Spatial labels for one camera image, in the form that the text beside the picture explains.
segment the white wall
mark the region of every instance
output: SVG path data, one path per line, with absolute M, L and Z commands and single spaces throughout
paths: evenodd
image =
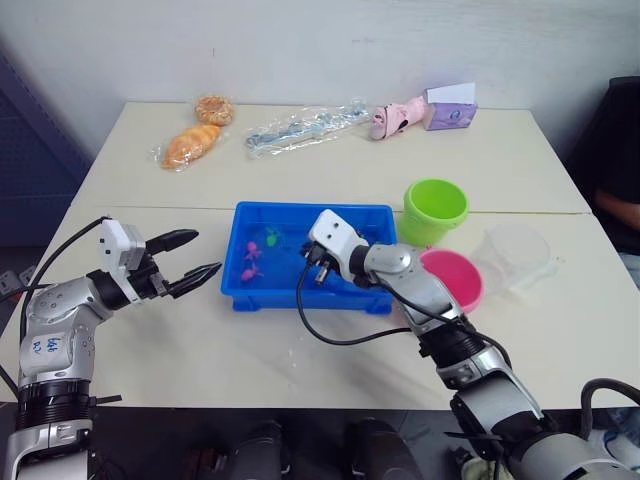
M 126 100 L 386 103 L 470 80 L 562 155 L 607 80 L 640 72 L 640 1 L 0 0 L 0 49 L 92 156 Z

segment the blue plastic tray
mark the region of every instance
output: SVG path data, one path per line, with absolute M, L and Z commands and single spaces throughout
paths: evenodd
M 386 205 L 240 202 L 233 218 L 221 286 L 223 294 L 233 297 L 234 310 L 296 307 L 296 284 L 305 265 L 300 251 L 308 242 L 311 226 L 326 208 L 353 225 L 370 244 L 396 242 L 393 213 Z M 248 242 L 255 242 L 263 252 L 255 260 L 262 276 L 243 281 L 242 272 L 252 268 L 252 260 L 245 258 Z M 311 270 L 304 283 L 305 308 L 365 310 L 375 314 L 391 311 L 390 294 L 361 289 L 335 272 L 319 287 L 313 282 L 316 270 Z

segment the pink bowl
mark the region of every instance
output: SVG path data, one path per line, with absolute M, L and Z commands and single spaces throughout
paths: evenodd
M 467 257 L 451 250 L 431 248 L 420 255 L 420 262 L 425 270 L 442 280 L 465 313 L 478 306 L 484 295 L 484 283 Z

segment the black cable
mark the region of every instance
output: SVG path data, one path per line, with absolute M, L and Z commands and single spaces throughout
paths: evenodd
M 71 237 L 69 237 L 69 239 L 67 241 L 65 241 L 62 245 L 60 245 L 58 248 L 56 248 L 56 250 L 49 256 L 49 258 L 47 258 L 47 260 L 42 264 L 42 267 L 40 267 L 38 272 L 33 276 L 33 280 L 32 280 L 31 283 L 32 284 L 38 284 L 40 282 L 40 280 L 42 279 L 42 277 L 44 276 L 44 274 L 47 271 L 47 269 L 51 266 L 51 264 L 55 261 L 55 259 L 58 258 L 60 256 L 60 254 L 69 245 L 71 245 L 77 239 L 82 237 L 88 231 L 90 231 L 93 228 L 95 228 L 98 225 L 100 225 L 103 220 L 107 220 L 107 219 L 110 219 L 110 218 L 111 217 L 100 217 L 100 218 L 94 220 L 93 222 L 91 222 L 86 227 L 84 227 L 81 230 L 79 230 L 78 232 L 76 232 Z M 24 302 L 22 303 L 22 311 L 20 312 L 20 343 L 22 343 L 22 340 L 24 339 L 25 335 L 27 334 L 27 306 L 29 305 L 29 302 L 31 301 L 32 298 L 33 298 L 33 290 L 30 290 L 25 295 Z
M 307 277 L 310 268 L 311 265 L 307 264 L 302 271 L 302 275 L 300 275 L 300 279 L 298 280 L 298 285 L 296 286 L 296 305 L 298 307 L 298 313 L 300 314 L 302 323 L 307 328 L 307 330 L 309 330 L 309 333 L 311 333 L 311 335 L 316 337 L 318 340 L 330 345 L 358 345 L 359 343 L 369 342 L 371 340 L 375 340 L 376 338 L 386 337 L 387 335 L 393 335 L 395 333 L 406 333 L 411 331 L 410 328 L 394 328 L 353 340 L 333 340 L 332 338 L 325 337 L 311 326 L 311 324 L 307 320 L 307 316 L 304 314 L 304 309 L 302 307 L 302 284 L 304 283 L 304 279 Z
M 11 393 L 13 393 L 16 397 L 16 400 L 18 399 L 18 385 L 16 385 L 16 382 L 13 381 L 13 378 L 11 378 L 9 376 L 9 374 L 7 373 L 7 371 L 4 369 L 4 367 L 2 365 L 0 365 L 0 377 L 2 377 L 2 380 L 4 380 L 4 383 L 7 384 L 7 387 L 9 387 L 9 390 L 11 390 Z
M 595 391 L 601 388 L 618 392 L 640 406 L 640 390 L 632 387 L 628 383 L 612 378 L 594 378 L 588 381 L 584 387 L 582 387 L 582 393 L 580 393 L 580 405 L 582 407 L 582 411 L 580 412 L 580 437 L 583 440 L 589 439 L 593 426 L 591 398 Z
M 500 479 L 500 467 L 502 466 L 502 455 L 496 458 L 496 461 L 493 464 L 493 480 Z
M 465 333 L 467 333 L 469 335 L 473 335 L 474 337 L 477 337 L 480 340 L 482 340 L 482 341 L 484 341 L 484 342 L 486 342 L 486 343 L 488 343 L 490 345 L 493 345 L 500 352 L 500 355 L 502 355 L 502 358 L 504 358 L 505 363 L 507 365 L 509 365 L 509 368 L 512 368 L 511 367 L 511 357 L 509 357 L 509 353 L 507 352 L 507 349 L 504 348 L 502 345 L 500 345 L 500 343 L 497 340 L 494 340 L 490 336 L 485 335 L 483 333 L 471 330 L 471 329 L 465 327 L 464 325 L 462 325 L 461 323 L 456 322 L 455 320 L 452 320 L 450 318 L 444 317 L 444 316 L 439 315 L 439 314 L 437 314 L 435 312 L 430 312 L 429 310 L 425 309 L 424 307 L 421 307 L 420 305 L 417 305 L 417 304 L 413 303 L 411 300 L 403 297 L 400 293 L 398 293 L 396 290 L 393 289 L 393 287 L 391 287 L 389 285 L 385 285 L 383 283 L 379 283 L 377 285 L 382 287 L 382 288 L 384 288 L 386 291 L 388 291 L 400 303 L 403 303 L 403 304 L 407 305 L 408 307 L 413 308 L 416 312 L 420 312 L 423 315 L 426 315 L 427 317 L 435 318 L 436 320 L 440 320 L 441 322 L 448 323 L 448 324 L 452 325 L 453 327 L 457 328 L 458 330 L 460 330 L 462 332 L 465 332 Z
M 11 297 L 13 297 L 14 295 L 17 295 L 19 293 L 28 292 L 29 290 L 38 290 L 40 288 L 46 288 L 49 285 L 51 285 L 51 284 L 50 283 L 44 283 L 42 285 L 34 285 L 34 286 L 31 286 L 31 287 L 26 287 L 25 286 L 25 287 L 16 288 L 15 290 L 11 290 L 9 293 L 5 293 L 4 295 L 2 295 L 0 297 L 0 303 L 6 302 Z

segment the person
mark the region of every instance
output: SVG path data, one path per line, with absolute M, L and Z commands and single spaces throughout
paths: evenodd
M 610 81 L 567 164 L 640 290 L 640 77 Z

